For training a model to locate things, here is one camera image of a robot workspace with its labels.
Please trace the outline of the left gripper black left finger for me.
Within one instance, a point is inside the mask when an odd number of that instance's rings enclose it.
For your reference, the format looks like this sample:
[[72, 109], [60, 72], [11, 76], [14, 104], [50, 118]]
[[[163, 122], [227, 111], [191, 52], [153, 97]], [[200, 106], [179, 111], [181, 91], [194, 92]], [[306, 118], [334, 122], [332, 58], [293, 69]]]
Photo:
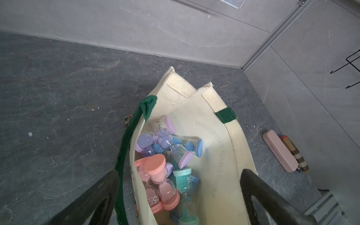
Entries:
[[108, 225], [115, 206], [119, 176], [109, 171], [97, 183], [53, 216], [45, 225], [82, 225], [91, 218], [90, 225]]

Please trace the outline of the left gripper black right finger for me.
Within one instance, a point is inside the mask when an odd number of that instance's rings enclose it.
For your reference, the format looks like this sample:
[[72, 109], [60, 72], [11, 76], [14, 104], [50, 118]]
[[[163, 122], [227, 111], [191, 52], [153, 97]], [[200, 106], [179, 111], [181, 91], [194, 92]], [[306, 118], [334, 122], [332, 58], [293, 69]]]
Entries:
[[295, 209], [286, 199], [273, 190], [253, 171], [243, 169], [240, 179], [241, 190], [250, 224], [259, 225], [252, 197], [255, 197], [278, 225], [317, 225], [313, 216]]

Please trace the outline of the pink hourglass numbered fifteen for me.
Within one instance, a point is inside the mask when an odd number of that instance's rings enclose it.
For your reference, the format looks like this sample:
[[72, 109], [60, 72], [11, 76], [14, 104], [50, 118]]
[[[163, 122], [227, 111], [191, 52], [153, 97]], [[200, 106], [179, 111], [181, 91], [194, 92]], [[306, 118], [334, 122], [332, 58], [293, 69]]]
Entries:
[[147, 202], [151, 208], [153, 214], [157, 214], [163, 210], [162, 203], [160, 201], [158, 193], [158, 185], [153, 182], [142, 182], [145, 188]]

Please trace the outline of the pink hourglass floor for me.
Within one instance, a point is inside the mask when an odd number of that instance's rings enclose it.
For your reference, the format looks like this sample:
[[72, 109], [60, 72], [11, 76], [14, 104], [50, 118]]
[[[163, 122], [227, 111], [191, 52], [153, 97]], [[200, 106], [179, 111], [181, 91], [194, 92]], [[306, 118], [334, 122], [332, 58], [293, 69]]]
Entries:
[[162, 154], [148, 157], [144, 164], [145, 172], [155, 184], [161, 184], [173, 173], [173, 165]]

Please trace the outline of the pink hourglass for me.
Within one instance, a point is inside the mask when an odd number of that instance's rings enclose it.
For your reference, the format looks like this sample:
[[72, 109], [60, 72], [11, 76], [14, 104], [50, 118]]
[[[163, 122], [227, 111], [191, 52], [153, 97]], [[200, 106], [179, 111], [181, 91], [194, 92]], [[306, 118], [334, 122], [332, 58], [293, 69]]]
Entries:
[[173, 210], [180, 202], [180, 193], [170, 179], [166, 179], [157, 188], [161, 204], [166, 211]]

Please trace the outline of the cream canvas tote bag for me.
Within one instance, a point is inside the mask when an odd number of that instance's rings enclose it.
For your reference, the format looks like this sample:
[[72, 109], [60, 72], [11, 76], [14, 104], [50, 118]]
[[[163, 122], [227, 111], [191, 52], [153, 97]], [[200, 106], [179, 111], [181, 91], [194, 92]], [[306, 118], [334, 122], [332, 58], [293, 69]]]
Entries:
[[135, 146], [151, 123], [169, 115], [179, 136], [203, 139], [201, 157], [189, 165], [200, 179], [192, 199], [202, 225], [248, 225], [240, 177], [255, 171], [254, 161], [235, 112], [226, 106], [212, 83], [196, 89], [170, 67], [133, 114], [122, 138], [116, 170], [135, 161]]

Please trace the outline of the purple hourglass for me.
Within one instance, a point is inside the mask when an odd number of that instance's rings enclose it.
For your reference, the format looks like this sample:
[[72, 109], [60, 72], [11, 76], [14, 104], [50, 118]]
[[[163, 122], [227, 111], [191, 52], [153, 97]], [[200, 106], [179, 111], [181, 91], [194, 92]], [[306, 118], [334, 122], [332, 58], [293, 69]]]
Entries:
[[193, 156], [193, 153], [188, 151], [183, 145], [177, 144], [171, 147], [171, 157], [180, 169], [186, 167]]
[[137, 140], [135, 150], [142, 157], [150, 157], [155, 155], [155, 150], [153, 148], [154, 134], [152, 132], [142, 132]]

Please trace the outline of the teal hourglass pile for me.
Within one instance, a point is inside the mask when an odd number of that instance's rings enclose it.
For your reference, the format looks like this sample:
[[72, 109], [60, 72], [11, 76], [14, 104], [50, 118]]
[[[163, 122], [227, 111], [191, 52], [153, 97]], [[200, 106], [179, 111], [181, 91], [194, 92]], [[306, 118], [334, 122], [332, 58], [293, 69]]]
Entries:
[[173, 175], [175, 177], [176, 188], [181, 193], [189, 192], [191, 188], [191, 168], [184, 168], [179, 170], [174, 170]]

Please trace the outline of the teal green hourglass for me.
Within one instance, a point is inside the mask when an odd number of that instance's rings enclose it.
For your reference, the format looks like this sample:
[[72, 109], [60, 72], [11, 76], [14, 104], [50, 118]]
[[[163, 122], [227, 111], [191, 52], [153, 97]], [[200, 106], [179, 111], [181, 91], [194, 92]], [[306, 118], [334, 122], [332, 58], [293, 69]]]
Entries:
[[183, 197], [178, 204], [179, 225], [200, 225], [195, 203], [188, 196]]

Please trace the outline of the blue hourglass pile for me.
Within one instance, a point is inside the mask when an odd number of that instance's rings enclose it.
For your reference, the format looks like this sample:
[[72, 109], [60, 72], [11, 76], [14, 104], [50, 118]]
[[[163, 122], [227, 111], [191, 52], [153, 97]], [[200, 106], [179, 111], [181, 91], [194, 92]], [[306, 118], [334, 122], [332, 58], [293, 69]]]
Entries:
[[190, 188], [189, 188], [189, 193], [188, 195], [191, 196], [195, 193], [196, 189], [197, 189], [197, 186], [198, 184], [200, 183], [201, 179], [196, 177], [196, 176], [193, 176], [193, 175], [190, 175]]

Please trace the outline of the purple hourglass front floor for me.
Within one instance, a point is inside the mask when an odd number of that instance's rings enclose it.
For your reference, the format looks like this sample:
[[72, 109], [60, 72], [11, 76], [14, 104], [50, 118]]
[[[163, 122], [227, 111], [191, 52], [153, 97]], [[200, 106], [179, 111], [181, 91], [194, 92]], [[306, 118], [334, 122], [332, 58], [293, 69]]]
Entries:
[[160, 137], [176, 134], [176, 128], [173, 123], [173, 120], [171, 117], [167, 115], [161, 117], [155, 122], [154, 130], [155, 130], [155, 134]]

